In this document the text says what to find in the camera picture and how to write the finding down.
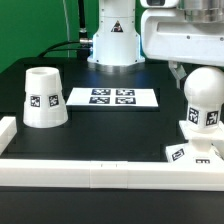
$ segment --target cable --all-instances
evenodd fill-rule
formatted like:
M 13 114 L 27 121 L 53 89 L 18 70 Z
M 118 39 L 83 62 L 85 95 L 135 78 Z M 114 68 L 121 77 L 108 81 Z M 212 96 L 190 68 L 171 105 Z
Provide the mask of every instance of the cable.
M 85 21 L 85 7 L 84 1 L 78 0 L 78 8 L 79 8 L 79 37 L 86 38 L 87 37 L 87 30 L 86 30 L 86 21 Z
M 78 50 L 80 50 L 80 48 L 52 49 L 52 50 L 46 51 L 42 57 L 44 57 L 47 53 L 55 52 L 55 51 L 78 51 Z
M 61 42 L 58 44 L 54 44 L 51 47 L 47 48 L 42 53 L 40 53 L 37 57 L 39 57 L 39 58 L 44 57 L 45 54 L 47 54 L 49 51 L 53 50 L 54 48 L 62 47 L 62 46 L 69 45 L 69 44 L 79 44 L 79 43 L 80 43 L 79 41 L 75 40 L 75 41 L 64 41 L 64 42 Z
M 69 25 L 69 19 L 68 19 L 68 10 L 67 10 L 67 4 L 66 0 L 63 0 L 64 5 L 64 12 L 65 12 L 65 21 L 66 21 L 66 29 L 67 29 L 67 40 L 71 40 L 71 33 L 70 33 L 70 25 Z

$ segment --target green background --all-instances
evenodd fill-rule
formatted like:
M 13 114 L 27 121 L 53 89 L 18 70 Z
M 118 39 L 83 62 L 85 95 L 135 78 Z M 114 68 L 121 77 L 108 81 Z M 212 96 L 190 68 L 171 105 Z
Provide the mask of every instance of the green background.
M 78 39 L 78 0 L 66 0 L 71 39 Z M 89 38 L 98 29 L 98 0 L 84 0 Z M 136 0 L 136 30 L 144 9 Z M 36 57 L 67 40 L 63 0 L 0 0 L 0 72 L 23 57 Z M 48 56 L 67 56 L 51 53 Z

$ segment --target white paper cup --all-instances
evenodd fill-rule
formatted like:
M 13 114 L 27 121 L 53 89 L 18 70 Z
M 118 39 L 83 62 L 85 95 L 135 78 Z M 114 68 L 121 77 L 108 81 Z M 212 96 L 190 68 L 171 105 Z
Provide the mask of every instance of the white paper cup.
M 37 67 L 26 71 L 23 122 L 34 128 L 51 128 L 68 120 L 59 71 Z

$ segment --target black tabletop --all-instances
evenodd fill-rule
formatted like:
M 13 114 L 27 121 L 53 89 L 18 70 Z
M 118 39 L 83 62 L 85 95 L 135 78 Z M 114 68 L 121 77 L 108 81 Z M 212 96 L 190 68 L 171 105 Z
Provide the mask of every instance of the black tabletop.
M 73 87 L 154 89 L 159 107 L 69 106 L 64 125 L 30 128 L 25 72 L 37 66 L 59 69 L 65 100 Z M 16 116 L 18 128 L 1 158 L 166 162 L 165 147 L 184 142 L 178 121 L 186 107 L 166 62 L 113 74 L 75 59 L 21 59 L 0 76 L 0 118 Z M 0 223 L 10 224 L 223 223 L 223 206 L 222 192 L 0 188 Z

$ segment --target white paper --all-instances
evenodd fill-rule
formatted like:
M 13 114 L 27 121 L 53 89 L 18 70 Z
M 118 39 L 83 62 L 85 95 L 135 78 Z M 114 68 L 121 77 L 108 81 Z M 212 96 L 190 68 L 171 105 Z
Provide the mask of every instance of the white paper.
M 158 107 L 153 89 L 73 88 L 68 106 Z

